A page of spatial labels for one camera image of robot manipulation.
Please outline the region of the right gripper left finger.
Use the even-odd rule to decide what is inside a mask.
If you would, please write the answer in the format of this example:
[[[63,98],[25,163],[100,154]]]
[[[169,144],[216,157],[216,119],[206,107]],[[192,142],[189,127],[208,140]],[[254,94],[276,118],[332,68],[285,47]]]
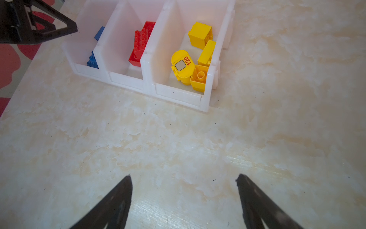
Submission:
[[[132,179],[122,179],[73,229],[124,229],[132,202]]]

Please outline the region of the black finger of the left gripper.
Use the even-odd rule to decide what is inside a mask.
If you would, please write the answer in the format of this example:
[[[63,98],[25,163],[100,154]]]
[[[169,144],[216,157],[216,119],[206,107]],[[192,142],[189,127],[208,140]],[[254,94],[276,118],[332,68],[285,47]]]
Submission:
[[[32,10],[33,6],[63,22],[66,26],[57,29],[53,23],[35,15]],[[73,20],[44,1],[12,1],[11,9],[14,21],[11,25],[12,44],[41,44],[78,31],[77,24]]]

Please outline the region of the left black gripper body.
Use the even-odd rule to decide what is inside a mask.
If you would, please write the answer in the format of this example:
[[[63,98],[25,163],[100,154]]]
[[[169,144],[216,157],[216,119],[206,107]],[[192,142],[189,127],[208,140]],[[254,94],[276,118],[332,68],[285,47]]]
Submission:
[[[1,0],[1,44],[20,44],[22,1]]]

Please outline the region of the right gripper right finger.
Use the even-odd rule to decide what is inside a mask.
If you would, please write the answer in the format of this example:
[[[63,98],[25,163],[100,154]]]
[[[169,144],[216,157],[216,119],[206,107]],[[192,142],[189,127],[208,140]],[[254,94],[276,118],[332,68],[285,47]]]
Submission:
[[[236,180],[243,219],[248,229],[301,229],[296,221],[278,207],[248,176]]]

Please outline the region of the blue lego brick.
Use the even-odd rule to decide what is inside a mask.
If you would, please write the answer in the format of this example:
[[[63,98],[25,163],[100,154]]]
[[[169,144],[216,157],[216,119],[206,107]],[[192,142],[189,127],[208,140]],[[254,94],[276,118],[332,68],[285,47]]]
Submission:
[[[97,33],[96,33],[96,35],[94,36],[94,39],[95,39],[96,41],[99,41],[99,39],[100,39],[100,37],[101,37],[101,35],[102,35],[102,33],[103,33],[104,29],[105,29],[105,27],[104,27],[104,26],[102,26],[102,27],[98,30],[98,32],[97,32]]]
[[[87,62],[87,66],[92,67],[92,68],[96,68],[96,69],[99,68],[93,51],[91,53],[91,56],[89,57],[89,61]]]

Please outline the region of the red long lego brick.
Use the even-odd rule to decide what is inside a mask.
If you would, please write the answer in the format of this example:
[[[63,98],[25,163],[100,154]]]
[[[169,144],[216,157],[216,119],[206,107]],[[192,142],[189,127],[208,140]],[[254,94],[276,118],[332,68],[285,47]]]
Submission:
[[[139,31],[136,30],[134,34],[134,47],[130,55],[129,62],[133,66],[141,67],[141,57],[145,51],[148,40],[151,36],[155,22],[145,22],[144,27]]]

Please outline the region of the yellow round lego brick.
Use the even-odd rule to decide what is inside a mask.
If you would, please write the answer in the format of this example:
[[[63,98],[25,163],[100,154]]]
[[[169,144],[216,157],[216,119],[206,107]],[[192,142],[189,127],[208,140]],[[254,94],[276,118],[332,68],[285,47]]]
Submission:
[[[190,79],[193,75],[195,64],[189,53],[185,50],[176,51],[171,57],[172,71],[184,85],[191,85]]]

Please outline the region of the yellow six-stud lego brick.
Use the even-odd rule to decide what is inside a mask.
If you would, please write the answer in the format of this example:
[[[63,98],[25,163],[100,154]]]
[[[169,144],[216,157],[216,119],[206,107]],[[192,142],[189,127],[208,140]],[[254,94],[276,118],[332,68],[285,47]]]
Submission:
[[[209,40],[205,45],[197,63],[202,66],[210,66],[216,42]]]

